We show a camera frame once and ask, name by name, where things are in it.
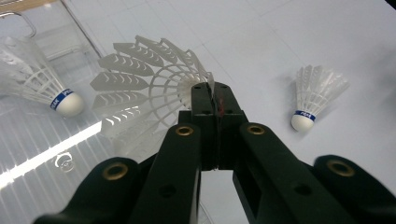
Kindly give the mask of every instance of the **blue band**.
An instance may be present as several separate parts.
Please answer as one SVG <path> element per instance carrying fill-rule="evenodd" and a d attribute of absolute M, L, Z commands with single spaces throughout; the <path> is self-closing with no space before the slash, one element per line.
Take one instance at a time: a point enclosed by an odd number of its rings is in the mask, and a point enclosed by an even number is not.
<path fill-rule="evenodd" d="M 50 103 L 50 108 L 53 110 L 56 110 L 56 108 L 61 103 L 61 101 L 64 98 L 66 98 L 66 96 L 70 95 L 71 93 L 73 93 L 73 92 L 70 89 L 66 89 L 66 90 L 62 91 L 61 93 L 59 93 L 59 95 L 57 97 L 55 97 L 55 99 L 52 101 L 52 103 Z"/>
<path fill-rule="evenodd" d="M 302 110 L 296 110 L 294 115 L 304 116 L 306 118 L 312 119 L 312 121 L 315 121 L 315 119 L 316 119 L 316 117 L 313 114 L 307 113 L 307 112 L 302 111 Z"/>

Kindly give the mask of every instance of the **black object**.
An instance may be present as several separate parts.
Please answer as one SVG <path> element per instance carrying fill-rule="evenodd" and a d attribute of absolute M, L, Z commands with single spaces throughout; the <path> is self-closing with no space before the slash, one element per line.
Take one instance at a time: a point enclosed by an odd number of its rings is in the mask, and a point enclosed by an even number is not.
<path fill-rule="evenodd" d="M 250 223 L 396 223 L 396 199 L 358 165 L 300 161 L 264 125 L 248 122 L 231 89 L 191 89 L 160 151 L 140 164 L 100 163 L 69 205 L 35 223 L 196 223 L 201 171 L 233 170 Z"/>

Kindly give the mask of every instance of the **brass ring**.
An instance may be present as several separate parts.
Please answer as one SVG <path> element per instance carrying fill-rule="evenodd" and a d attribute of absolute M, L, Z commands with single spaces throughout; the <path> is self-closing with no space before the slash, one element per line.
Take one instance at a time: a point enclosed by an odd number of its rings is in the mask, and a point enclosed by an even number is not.
<path fill-rule="evenodd" d="M 181 126 L 176 129 L 176 133 L 178 135 L 187 136 L 194 132 L 194 129 L 190 128 L 189 126 Z"/>
<path fill-rule="evenodd" d="M 331 171 L 340 176 L 351 177 L 355 174 L 355 170 L 343 161 L 329 160 L 326 164 Z"/>
<path fill-rule="evenodd" d="M 249 133 L 253 133 L 253 134 L 264 134 L 265 130 L 264 128 L 258 126 L 258 125 L 250 125 L 247 127 L 247 131 Z"/>
<path fill-rule="evenodd" d="M 106 180 L 118 180 L 128 173 L 128 166 L 122 162 L 114 162 L 109 164 L 102 175 Z"/>

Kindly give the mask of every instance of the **plastic shuttlecock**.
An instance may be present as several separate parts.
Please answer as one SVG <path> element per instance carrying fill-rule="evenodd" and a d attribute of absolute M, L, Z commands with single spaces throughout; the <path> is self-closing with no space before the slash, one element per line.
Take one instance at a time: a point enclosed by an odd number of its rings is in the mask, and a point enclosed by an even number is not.
<path fill-rule="evenodd" d="M 1 40 L 1 92 L 47 104 L 66 118 L 82 111 L 81 97 L 64 86 L 34 42 L 13 37 Z"/>
<path fill-rule="evenodd" d="M 114 44 L 117 53 L 99 60 L 107 71 L 91 83 L 101 91 L 93 109 L 101 113 L 101 133 L 116 154 L 141 162 L 156 153 L 178 111 L 191 108 L 191 87 L 214 80 L 190 51 L 166 39 L 137 36 L 135 43 Z"/>
<path fill-rule="evenodd" d="M 316 116 L 348 87 L 347 79 L 322 66 L 301 68 L 297 73 L 297 110 L 291 125 L 298 132 L 307 132 Z"/>

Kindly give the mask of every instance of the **shuttlecock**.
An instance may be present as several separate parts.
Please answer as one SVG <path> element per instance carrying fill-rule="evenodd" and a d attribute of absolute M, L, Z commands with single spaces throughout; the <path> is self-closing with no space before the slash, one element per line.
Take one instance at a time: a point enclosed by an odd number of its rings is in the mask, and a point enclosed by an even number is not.
<path fill-rule="evenodd" d="M 92 108 L 105 116 L 101 133 L 116 154 L 141 162 L 156 153 L 178 111 L 191 108 L 191 87 L 214 80 L 191 50 L 166 39 L 137 36 L 135 43 L 114 44 L 117 53 L 100 59 L 107 71 L 91 83 L 101 91 Z"/>
<path fill-rule="evenodd" d="M 348 87 L 347 79 L 322 66 L 308 65 L 297 73 L 297 110 L 291 125 L 298 132 L 307 132 L 316 116 Z"/>
<path fill-rule="evenodd" d="M 81 97 L 64 86 L 34 42 L 13 37 L 1 40 L 1 92 L 49 105 L 66 118 L 82 111 Z"/>

